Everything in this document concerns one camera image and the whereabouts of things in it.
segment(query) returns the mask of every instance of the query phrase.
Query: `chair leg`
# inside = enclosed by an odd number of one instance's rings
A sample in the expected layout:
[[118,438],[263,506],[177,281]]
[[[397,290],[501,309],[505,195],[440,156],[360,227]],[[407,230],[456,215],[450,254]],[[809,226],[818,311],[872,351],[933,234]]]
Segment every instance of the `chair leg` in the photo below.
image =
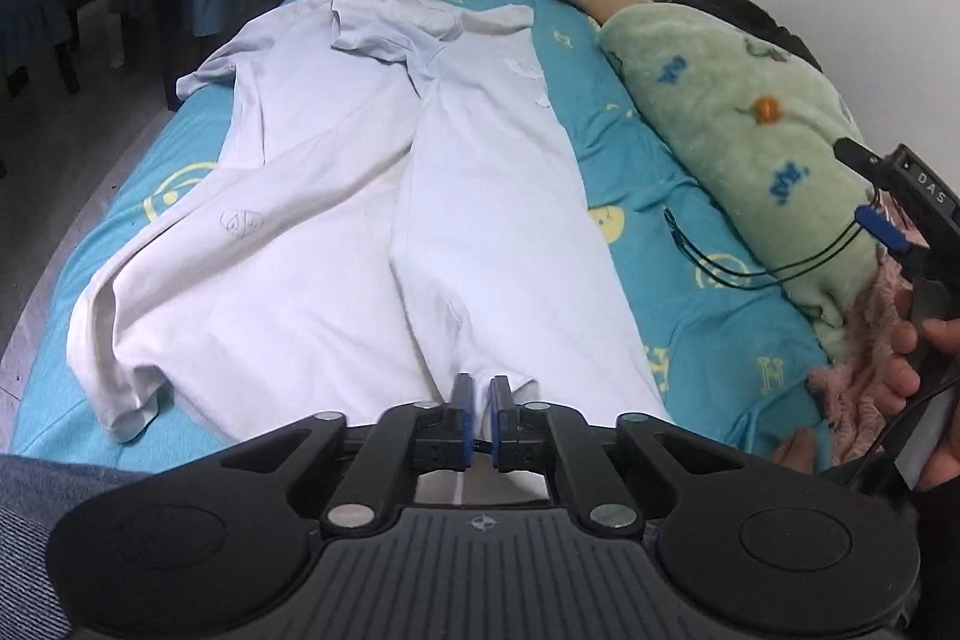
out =
[[77,10],[67,9],[66,16],[70,19],[70,49],[80,47],[80,21],[77,20]]
[[30,73],[27,71],[26,66],[21,66],[16,71],[7,75],[7,90],[10,91],[10,97],[16,98],[20,95],[27,85],[30,83]]
[[54,47],[54,52],[56,52],[56,66],[59,66],[61,70],[66,92],[69,95],[77,95],[80,92],[80,80],[77,79],[77,73],[73,68],[73,59],[70,57],[70,43],[60,42]]

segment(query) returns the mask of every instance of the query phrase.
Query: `yellow letter print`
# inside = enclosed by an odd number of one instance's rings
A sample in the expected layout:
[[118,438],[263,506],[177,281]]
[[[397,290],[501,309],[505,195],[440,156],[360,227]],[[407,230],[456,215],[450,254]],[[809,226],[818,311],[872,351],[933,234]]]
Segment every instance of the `yellow letter print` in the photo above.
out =
[[667,356],[666,348],[651,348],[644,345],[647,350],[647,363],[656,375],[656,387],[660,393],[666,393],[670,390],[670,357]]
[[760,377],[763,380],[760,386],[761,394],[768,394],[774,389],[774,384],[781,389],[784,387],[784,360],[771,359],[769,356],[757,357],[760,365]]

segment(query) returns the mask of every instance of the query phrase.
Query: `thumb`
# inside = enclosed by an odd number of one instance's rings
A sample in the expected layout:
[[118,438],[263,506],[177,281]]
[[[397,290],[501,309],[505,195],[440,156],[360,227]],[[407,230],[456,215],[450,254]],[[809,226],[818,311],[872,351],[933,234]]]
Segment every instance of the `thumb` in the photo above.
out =
[[937,350],[948,356],[960,354],[960,319],[923,321],[923,336]]

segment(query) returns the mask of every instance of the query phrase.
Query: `pink fluffy fabric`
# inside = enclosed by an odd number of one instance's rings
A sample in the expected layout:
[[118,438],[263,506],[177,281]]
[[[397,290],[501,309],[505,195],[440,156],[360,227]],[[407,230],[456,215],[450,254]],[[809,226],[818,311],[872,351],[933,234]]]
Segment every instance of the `pink fluffy fabric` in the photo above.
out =
[[[882,204],[888,220],[904,231],[907,239],[925,244],[908,218],[888,199]],[[899,274],[899,263],[886,252],[880,256],[880,271],[874,283],[860,295],[847,314],[848,350],[843,362],[810,370],[811,389],[821,398],[824,416],[833,432],[834,465],[863,456],[883,428],[883,416],[875,408],[871,387],[891,355],[890,332],[899,322],[894,297],[910,284]]]

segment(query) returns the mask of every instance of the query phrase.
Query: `bed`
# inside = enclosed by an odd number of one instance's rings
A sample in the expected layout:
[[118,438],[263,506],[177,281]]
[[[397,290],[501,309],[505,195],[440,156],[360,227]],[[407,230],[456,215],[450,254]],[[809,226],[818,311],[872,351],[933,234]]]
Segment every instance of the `bed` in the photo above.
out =
[[[742,271],[760,266],[726,215],[645,124],[597,47],[598,26],[557,0],[442,0],[470,9],[526,4],[549,100],[577,156],[590,215],[603,233],[669,413],[698,434],[767,455],[798,426],[829,433],[806,388],[826,357],[779,287],[717,286],[680,255],[664,207],[698,247]],[[232,89],[184,103],[59,277],[18,413],[11,451],[52,461],[160,471],[227,445],[170,399],[131,442],[100,429],[65,360],[73,305],[94,272],[216,166]],[[821,448],[822,458],[829,447]]]

